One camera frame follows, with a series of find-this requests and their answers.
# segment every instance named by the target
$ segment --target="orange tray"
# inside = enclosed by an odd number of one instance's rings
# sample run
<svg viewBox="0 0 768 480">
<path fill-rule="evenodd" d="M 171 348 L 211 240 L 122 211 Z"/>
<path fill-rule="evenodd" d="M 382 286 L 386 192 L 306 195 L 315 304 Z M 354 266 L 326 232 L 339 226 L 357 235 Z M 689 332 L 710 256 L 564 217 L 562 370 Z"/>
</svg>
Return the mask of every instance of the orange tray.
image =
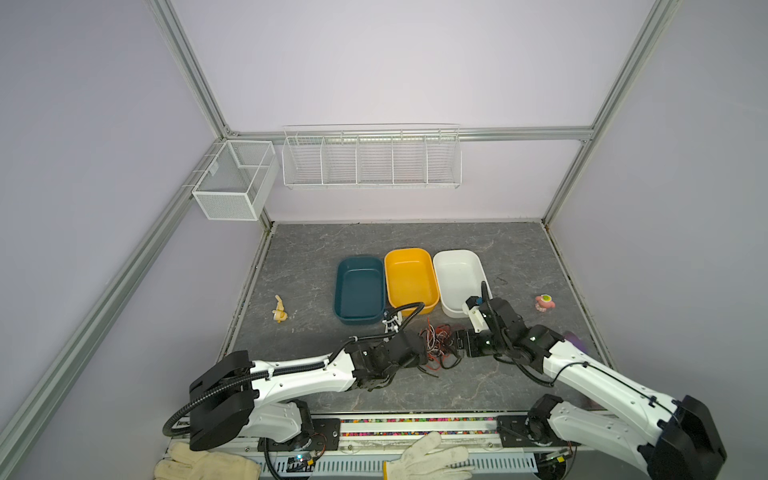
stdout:
<svg viewBox="0 0 768 480">
<path fill-rule="evenodd" d="M 408 303 L 424 302 L 424 309 L 419 315 L 432 312 L 440 301 L 440 289 L 437 287 L 435 267 L 432 257 L 422 248 L 402 248 L 393 250 L 384 257 L 386 289 L 389 303 L 398 307 Z M 403 310 L 403 316 L 414 309 Z"/>
</svg>

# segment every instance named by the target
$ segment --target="wire basket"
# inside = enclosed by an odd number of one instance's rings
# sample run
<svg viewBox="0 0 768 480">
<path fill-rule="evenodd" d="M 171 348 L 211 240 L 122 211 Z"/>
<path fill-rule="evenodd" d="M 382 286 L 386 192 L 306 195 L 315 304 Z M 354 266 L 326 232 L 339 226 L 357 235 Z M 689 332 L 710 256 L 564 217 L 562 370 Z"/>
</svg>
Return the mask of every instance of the wire basket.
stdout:
<svg viewBox="0 0 768 480">
<path fill-rule="evenodd" d="M 225 141 L 192 190 L 211 220 L 258 220 L 280 166 L 271 141 Z"/>
<path fill-rule="evenodd" d="M 289 188 L 455 188 L 462 183 L 456 126 L 337 134 L 291 134 L 288 128 L 283 181 Z"/>
</svg>

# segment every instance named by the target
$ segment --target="mesh basket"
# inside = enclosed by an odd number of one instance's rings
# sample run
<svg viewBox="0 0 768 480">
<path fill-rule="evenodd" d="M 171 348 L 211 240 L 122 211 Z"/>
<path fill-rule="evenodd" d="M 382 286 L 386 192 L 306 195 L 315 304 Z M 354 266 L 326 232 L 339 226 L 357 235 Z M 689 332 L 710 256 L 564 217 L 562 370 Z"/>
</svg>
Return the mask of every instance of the mesh basket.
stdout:
<svg viewBox="0 0 768 480">
<path fill-rule="evenodd" d="M 192 190 L 211 220 L 258 220 L 280 166 L 270 141 L 225 141 Z"/>
<path fill-rule="evenodd" d="M 283 147 L 283 180 L 289 188 L 458 187 L 458 128 L 289 134 Z"/>
</svg>

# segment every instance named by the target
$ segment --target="marble surface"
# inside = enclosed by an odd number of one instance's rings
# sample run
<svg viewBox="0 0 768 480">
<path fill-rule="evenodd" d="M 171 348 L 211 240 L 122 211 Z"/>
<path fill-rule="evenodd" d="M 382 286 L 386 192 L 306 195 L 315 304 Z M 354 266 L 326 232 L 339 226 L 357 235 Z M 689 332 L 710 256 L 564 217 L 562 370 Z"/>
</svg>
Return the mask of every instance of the marble surface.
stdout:
<svg viewBox="0 0 768 480">
<path fill-rule="evenodd" d="M 382 333 L 382 325 L 346 326 L 333 314 L 336 267 L 352 255 L 380 258 L 396 248 L 421 247 L 434 256 L 441 250 L 467 249 L 482 261 L 491 292 L 509 301 L 532 326 L 572 331 L 587 353 L 599 359 L 576 299 L 538 223 L 374 223 L 278 225 L 247 314 L 235 341 L 251 359 L 288 360 L 331 352 L 353 335 Z M 557 308 L 540 313 L 534 298 L 552 295 Z M 272 318 L 275 294 L 290 318 Z M 420 330 L 426 315 L 409 328 Z M 429 314 L 434 324 L 471 326 L 449 319 L 440 305 Z M 417 369 L 403 369 L 392 385 L 368 392 L 324 392 L 304 399 L 313 413 L 527 411 L 545 393 L 582 408 L 593 405 L 567 386 L 548 389 L 525 378 L 514 366 L 483 357 L 464 359 L 439 379 Z"/>
</svg>

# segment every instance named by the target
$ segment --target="work glove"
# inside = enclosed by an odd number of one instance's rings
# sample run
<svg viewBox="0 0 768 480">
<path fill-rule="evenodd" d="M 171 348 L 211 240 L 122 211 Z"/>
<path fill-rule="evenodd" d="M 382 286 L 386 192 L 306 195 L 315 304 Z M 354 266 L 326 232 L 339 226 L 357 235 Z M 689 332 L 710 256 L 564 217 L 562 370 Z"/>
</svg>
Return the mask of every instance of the work glove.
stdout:
<svg viewBox="0 0 768 480">
<path fill-rule="evenodd" d="M 222 452 L 192 452 L 186 443 L 170 447 L 172 460 L 154 466 L 157 480 L 257 480 L 261 467 L 247 458 Z"/>
<path fill-rule="evenodd" d="M 466 447 L 453 447 L 427 455 L 440 445 L 440 434 L 430 432 L 409 446 L 400 459 L 384 462 L 384 480 L 466 480 L 474 467 L 449 468 L 469 458 Z"/>
</svg>

